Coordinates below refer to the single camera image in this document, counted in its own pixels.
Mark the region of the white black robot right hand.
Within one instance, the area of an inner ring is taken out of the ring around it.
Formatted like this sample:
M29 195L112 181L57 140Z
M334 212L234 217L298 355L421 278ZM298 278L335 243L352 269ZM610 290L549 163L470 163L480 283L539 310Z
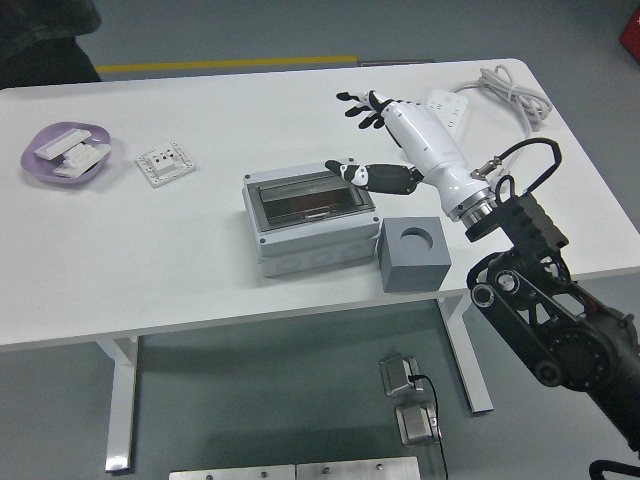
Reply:
M471 175L453 137L427 106L386 98L375 91L341 92L341 101L355 101L347 117L364 113L361 129L384 127L402 149L408 166L358 165L328 160L325 167L357 188L374 193L409 195L420 183L435 187L441 207L452 221L470 227L495 208L489 183Z

